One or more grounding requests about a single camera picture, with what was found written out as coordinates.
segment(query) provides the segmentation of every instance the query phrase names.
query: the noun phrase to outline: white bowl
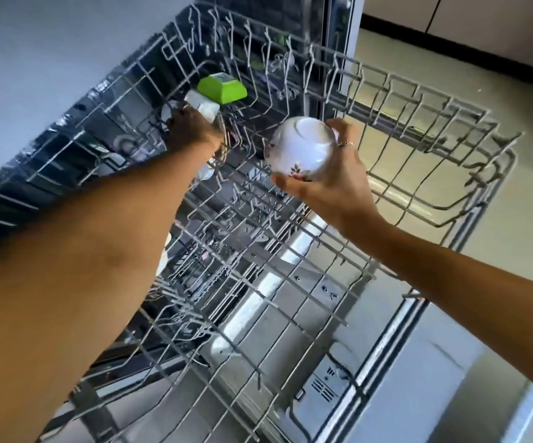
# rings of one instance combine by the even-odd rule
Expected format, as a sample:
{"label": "white bowl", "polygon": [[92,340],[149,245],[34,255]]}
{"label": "white bowl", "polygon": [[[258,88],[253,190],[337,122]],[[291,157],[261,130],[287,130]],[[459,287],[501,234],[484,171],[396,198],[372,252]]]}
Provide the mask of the white bowl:
{"label": "white bowl", "polygon": [[266,145],[264,158],[273,172],[315,180],[332,154],[336,139],[335,131],[316,118],[289,118]]}

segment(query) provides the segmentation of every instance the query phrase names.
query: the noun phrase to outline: kitchen floor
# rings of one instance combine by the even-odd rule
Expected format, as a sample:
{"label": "kitchen floor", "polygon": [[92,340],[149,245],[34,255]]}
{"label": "kitchen floor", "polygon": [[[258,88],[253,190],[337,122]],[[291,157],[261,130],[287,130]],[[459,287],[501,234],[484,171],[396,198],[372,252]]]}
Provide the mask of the kitchen floor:
{"label": "kitchen floor", "polygon": [[[533,280],[533,85],[361,29],[355,58],[484,106],[524,131],[519,161],[463,253]],[[497,441],[527,381],[490,350],[470,370],[431,440]],[[524,442],[533,441],[533,420]]]}

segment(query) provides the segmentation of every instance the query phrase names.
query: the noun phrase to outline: dishwasher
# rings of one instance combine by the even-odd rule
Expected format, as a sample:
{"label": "dishwasher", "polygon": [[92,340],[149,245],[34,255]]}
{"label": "dishwasher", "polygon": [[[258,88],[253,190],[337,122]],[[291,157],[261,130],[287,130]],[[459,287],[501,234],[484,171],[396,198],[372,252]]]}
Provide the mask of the dishwasher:
{"label": "dishwasher", "polygon": [[292,116],[354,123],[382,215],[458,252],[521,134],[349,57],[337,31],[316,43],[242,12],[186,7],[0,169],[1,240],[66,193],[166,152],[165,106],[203,77],[227,73],[248,91],[221,108],[227,152],[184,196],[167,266],[39,441],[400,440],[379,438],[382,424],[425,441],[473,362],[474,349],[446,350],[423,323],[450,319],[270,182],[264,147]]}

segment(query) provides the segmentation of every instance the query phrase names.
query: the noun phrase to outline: green container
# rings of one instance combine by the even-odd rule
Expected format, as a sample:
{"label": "green container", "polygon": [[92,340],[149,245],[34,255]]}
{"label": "green container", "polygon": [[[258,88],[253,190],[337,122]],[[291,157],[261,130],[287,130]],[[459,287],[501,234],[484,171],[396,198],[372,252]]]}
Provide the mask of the green container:
{"label": "green container", "polygon": [[215,73],[200,80],[196,90],[218,104],[229,104],[248,96],[248,91],[227,73]]}

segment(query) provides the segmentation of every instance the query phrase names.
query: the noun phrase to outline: dishwasher rack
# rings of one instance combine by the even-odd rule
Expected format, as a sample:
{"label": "dishwasher rack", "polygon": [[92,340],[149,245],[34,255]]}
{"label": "dishwasher rack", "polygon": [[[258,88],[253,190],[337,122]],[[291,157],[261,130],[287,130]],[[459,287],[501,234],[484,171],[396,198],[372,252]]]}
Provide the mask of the dishwasher rack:
{"label": "dishwasher rack", "polygon": [[[125,332],[56,412],[43,441],[78,419],[97,442],[130,441],[153,410],[177,401],[176,387],[191,375],[202,389],[157,441],[196,419],[193,410],[207,394],[223,413],[201,441],[230,418],[242,441],[291,441],[277,417],[313,371],[313,353],[334,361],[326,336],[345,324],[343,308],[367,295],[377,270],[396,275],[272,185],[263,149],[285,118],[340,116],[361,127],[359,152],[382,214],[456,251],[516,160],[511,148],[521,134],[502,136],[486,109],[197,2],[4,165],[0,239],[67,192],[169,150],[162,108],[219,71],[248,88],[247,99],[221,111],[227,154],[215,161],[215,176],[193,182],[171,230],[167,267]],[[454,189],[436,178],[443,172],[456,174]],[[280,295],[285,289],[293,306],[284,304],[292,297]],[[389,342],[407,334],[425,305],[405,299],[362,366],[398,351]],[[256,345],[257,329],[275,316],[277,332]],[[286,365],[269,371],[270,358],[291,341],[292,354],[278,356]],[[338,368],[366,402],[364,379]],[[109,412],[160,382],[162,394],[140,416]]]}

